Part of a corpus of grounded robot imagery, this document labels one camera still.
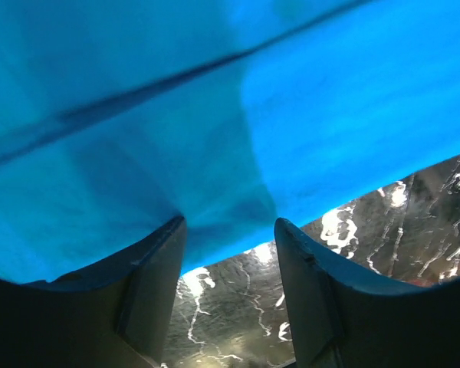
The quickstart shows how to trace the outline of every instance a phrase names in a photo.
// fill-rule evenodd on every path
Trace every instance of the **blue cloth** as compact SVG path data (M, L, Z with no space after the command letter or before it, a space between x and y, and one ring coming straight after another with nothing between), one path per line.
M0 278L183 214L183 272L460 153L460 0L0 0Z

